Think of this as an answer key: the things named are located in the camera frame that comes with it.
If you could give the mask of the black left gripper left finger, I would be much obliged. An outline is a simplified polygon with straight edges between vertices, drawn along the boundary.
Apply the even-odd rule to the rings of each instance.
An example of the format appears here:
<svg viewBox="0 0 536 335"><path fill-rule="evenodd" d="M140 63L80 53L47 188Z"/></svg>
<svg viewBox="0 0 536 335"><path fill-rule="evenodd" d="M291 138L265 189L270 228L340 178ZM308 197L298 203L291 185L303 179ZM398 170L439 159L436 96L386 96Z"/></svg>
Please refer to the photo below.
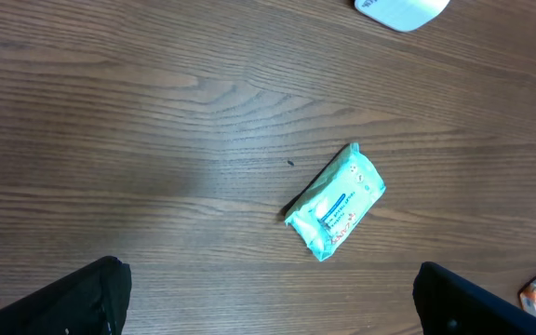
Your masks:
<svg viewBox="0 0 536 335"><path fill-rule="evenodd" d="M131 271L102 257L0 310L0 335L121 335Z"/></svg>

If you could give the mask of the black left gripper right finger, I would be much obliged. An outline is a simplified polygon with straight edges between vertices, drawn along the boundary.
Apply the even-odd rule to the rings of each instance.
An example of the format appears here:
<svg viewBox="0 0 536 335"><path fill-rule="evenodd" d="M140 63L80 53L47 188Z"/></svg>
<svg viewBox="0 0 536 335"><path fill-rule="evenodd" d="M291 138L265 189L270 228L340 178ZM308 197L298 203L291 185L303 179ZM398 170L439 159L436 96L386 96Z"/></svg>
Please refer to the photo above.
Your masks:
<svg viewBox="0 0 536 335"><path fill-rule="evenodd" d="M536 317L426 261L412 297L424 335L536 335Z"/></svg>

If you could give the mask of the teal wet wipes pack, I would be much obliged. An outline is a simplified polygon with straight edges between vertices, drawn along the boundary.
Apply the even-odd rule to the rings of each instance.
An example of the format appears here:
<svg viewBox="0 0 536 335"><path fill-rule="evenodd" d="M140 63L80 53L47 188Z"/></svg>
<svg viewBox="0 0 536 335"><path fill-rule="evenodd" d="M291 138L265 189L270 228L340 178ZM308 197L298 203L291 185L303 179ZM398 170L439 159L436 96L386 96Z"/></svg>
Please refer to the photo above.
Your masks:
<svg viewBox="0 0 536 335"><path fill-rule="evenodd" d="M347 144L301 193L284 222L324 261L385 193L385 183L359 144Z"/></svg>

